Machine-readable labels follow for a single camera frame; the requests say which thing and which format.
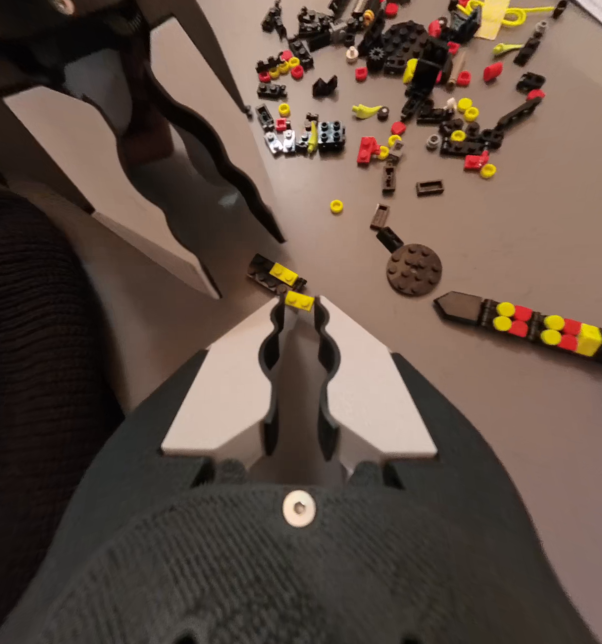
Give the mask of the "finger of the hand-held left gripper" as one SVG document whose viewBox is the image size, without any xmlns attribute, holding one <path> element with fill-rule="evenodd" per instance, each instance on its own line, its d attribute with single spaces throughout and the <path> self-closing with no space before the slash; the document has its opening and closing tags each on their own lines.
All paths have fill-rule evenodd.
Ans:
<svg viewBox="0 0 602 644">
<path fill-rule="evenodd" d="M 10 95 L 5 104 L 87 199 L 96 221 L 183 283 L 222 297 L 205 265 L 177 241 L 164 212 L 132 185 L 117 139 L 95 106 L 42 86 Z"/>
<path fill-rule="evenodd" d="M 176 18 L 151 30 L 144 75 L 149 95 L 178 131 L 194 168 L 208 181 L 229 184 L 261 226 L 284 243 L 265 144 L 255 138 L 256 119 L 236 105 Z"/>
</svg>

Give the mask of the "black round lego plate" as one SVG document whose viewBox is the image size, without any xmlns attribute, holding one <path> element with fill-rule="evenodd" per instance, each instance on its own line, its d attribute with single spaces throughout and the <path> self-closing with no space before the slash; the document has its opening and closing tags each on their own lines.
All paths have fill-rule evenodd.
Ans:
<svg viewBox="0 0 602 644">
<path fill-rule="evenodd" d="M 389 285 L 407 297 L 425 296 L 441 282 L 443 265 L 430 247 L 407 244 L 396 249 L 386 266 Z"/>
</svg>

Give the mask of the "dark lego plate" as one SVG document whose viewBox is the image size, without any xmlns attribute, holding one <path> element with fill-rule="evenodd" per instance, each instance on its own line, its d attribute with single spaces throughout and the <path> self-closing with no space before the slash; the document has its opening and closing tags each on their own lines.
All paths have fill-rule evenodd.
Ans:
<svg viewBox="0 0 602 644">
<path fill-rule="evenodd" d="M 287 286 L 273 276 L 269 275 L 273 261 L 267 259 L 261 254 L 255 254 L 250 261 L 247 269 L 247 277 L 265 288 L 276 296 L 286 295 L 289 290 L 303 292 L 307 285 L 307 280 L 299 276 L 297 284 L 294 287 Z"/>
</svg>

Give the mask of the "black red yellow lego assembly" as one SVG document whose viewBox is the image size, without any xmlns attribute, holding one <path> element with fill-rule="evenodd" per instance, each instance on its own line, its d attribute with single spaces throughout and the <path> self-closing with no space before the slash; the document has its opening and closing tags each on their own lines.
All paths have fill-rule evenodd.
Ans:
<svg viewBox="0 0 602 644">
<path fill-rule="evenodd" d="M 602 365 L 602 327 L 557 314 L 545 314 L 509 301 L 451 291 L 436 298 L 434 309 L 445 321 L 483 329 L 555 353 Z"/>
</svg>

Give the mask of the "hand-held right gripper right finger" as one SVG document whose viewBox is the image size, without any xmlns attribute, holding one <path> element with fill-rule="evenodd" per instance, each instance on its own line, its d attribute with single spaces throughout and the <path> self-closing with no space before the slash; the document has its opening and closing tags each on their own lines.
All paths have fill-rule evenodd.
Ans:
<svg viewBox="0 0 602 644">
<path fill-rule="evenodd" d="M 321 455 L 346 484 L 365 463 L 432 463 L 438 448 L 393 351 L 325 296 L 314 304 L 320 385 Z"/>
</svg>

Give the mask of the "pile of lego pieces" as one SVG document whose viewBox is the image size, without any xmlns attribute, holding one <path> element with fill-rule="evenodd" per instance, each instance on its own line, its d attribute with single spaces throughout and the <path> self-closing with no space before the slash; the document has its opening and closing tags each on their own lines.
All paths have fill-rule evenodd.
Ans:
<svg viewBox="0 0 602 644">
<path fill-rule="evenodd" d="M 541 66 L 557 6 L 507 8 L 451 1 L 430 24 L 396 20 L 399 1 L 359 1 L 339 21 L 303 6 L 297 34 L 259 60 L 255 106 L 275 158 L 289 162 L 273 185 L 293 223 L 291 254 L 306 264 L 360 251 L 372 202 L 399 206 L 392 222 L 425 214 L 427 227 L 486 228 L 523 205 L 524 180 L 492 181 L 509 133 L 530 118 L 555 74 Z"/>
</svg>

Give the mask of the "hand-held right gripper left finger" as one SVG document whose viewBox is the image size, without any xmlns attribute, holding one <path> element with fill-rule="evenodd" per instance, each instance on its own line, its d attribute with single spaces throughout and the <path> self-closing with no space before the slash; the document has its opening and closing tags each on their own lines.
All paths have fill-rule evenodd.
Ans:
<svg viewBox="0 0 602 644">
<path fill-rule="evenodd" d="M 279 438 L 274 366 L 284 328 L 283 298 L 273 298 L 217 339 L 161 444 L 168 456 L 239 461 L 249 469 Z"/>
</svg>

